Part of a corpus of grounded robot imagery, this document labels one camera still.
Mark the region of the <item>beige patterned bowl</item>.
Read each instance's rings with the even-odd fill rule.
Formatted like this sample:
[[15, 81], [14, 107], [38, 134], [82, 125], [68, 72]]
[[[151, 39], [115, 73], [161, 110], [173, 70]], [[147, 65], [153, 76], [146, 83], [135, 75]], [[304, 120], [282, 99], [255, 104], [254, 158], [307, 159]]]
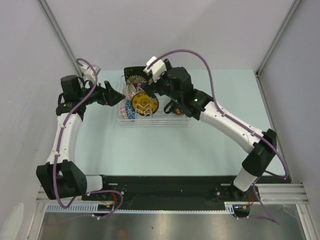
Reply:
[[131, 101], [133, 97], [137, 94], [137, 89], [133, 84], [128, 84], [123, 89], [123, 94], [125, 95], [125, 99]]

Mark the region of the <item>blue patterned bowl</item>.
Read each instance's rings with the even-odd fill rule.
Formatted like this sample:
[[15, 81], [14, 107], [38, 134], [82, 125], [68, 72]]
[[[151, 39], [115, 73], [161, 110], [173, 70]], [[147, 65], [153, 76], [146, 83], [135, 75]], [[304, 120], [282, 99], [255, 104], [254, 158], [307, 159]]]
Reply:
[[125, 101], [121, 107], [119, 112], [119, 120], [120, 122], [129, 122], [136, 120], [136, 113], [133, 109], [131, 102], [129, 100]]

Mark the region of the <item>red black mug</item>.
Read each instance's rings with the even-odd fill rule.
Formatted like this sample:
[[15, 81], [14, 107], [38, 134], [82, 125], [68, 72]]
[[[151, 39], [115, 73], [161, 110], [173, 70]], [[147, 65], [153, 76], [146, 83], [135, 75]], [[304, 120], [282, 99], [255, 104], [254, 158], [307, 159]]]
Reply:
[[175, 114], [177, 116], [183, 116], [185, 113], [180, 109], [180, 105], [173, 101], [170, 100], [163, 108], [163, 112], [165, 114]]

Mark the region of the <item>black floral square plate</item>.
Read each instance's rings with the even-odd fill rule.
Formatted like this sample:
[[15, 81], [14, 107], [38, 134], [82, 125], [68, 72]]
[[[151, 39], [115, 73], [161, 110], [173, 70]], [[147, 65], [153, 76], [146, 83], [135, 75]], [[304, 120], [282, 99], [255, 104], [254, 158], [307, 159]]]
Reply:
[[135, 87], [138, 84], [148, 83], [151, 76], [144, 72], [145, 66], [128, 66], [124, 68], [124, 78], [126, 85], [132, 84]]

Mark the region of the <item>clear wire dish rack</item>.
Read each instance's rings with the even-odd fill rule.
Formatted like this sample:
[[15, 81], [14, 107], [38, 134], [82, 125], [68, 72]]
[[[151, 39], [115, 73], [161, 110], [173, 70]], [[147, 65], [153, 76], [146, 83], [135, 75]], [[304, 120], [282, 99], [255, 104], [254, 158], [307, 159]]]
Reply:
[[[125, 76], [122, 75], [120, 77], [119, 83], [117, 84], [118, 91], [123, 94], [123, 89], [126, 87]], [[141, 84], [138, 84], [136, 88], [136, 93], [144, 92], [141, 88]], [[114, 115], [117, 122], [123, 127], [151, 127], [151, 126], [168, 126], [168, 127], [182, 127], [188, 126], [191, 122], [191, 119], [186, 117], [185, 115], [179, 116], [173, 113], [165, 114], [164, 107], [170, 101], [170, 98], [167, 96], [159, 96], [155, 95], [155, 98], [159, 101], [159, 108], [156, 113], [150, 116], [141, 116], [139, 114], [135, 114], [135, 121], [126, 121], [120, 122], [120, 108], [121, 105], [127, 101], [126, 98], [122, 100], [119, 104], [116, 105]]]

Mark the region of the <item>yellow black saucer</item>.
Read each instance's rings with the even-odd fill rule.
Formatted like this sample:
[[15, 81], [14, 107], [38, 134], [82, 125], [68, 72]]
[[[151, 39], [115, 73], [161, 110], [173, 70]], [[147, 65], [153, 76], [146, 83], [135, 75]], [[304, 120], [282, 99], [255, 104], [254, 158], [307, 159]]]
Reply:
[[145, 92], [135, 94], [131, 100], [131, 106], [136, 114], [151, 116], [159, 109], [159, 100], [150, 98]]

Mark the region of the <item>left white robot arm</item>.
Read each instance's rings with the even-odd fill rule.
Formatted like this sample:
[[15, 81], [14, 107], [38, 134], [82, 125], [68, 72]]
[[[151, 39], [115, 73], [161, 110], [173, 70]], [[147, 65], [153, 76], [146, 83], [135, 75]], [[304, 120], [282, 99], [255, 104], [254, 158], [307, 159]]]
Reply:
[[88, 80], [88, 88], [85, 83], [76, 75], [67, 75], [60, 80], [62, 93], [56, 108], [57, 131], [53, 147], [46, 163], [36, 169], [36, 176], [50, 200], [83, 196], [88, 192], [105, 200], [111, 193], [111, 188], [103, 183], [103, 175], [86, 176], [77, 167], [76, 142], [87, 105], [97, 103], [113, 107], [125, 96], [113, 89], [108, 81], [104, 82], [104, 86], [94, 86]]

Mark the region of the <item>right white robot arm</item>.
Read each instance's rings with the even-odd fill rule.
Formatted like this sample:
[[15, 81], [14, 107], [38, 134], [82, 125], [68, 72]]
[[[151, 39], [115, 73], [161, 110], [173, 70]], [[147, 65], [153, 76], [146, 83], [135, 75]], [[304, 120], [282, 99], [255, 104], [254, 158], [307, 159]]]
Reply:
[[272, 129], [262, 131], [250, 126], [222, 108], [212, 96], [194, 88], [184, 67], [172, 67], [168, 60], [152, 57], [144, 72], [151, 75], [150, 82], [144, 86], [150, 97], [155, 94], [169, 97], [171, 111], [179, 110], [189, 118], [218, 129], [248, 154], [230, 188], [231, 196], [242, 201], [275, 156], [277, 134]]

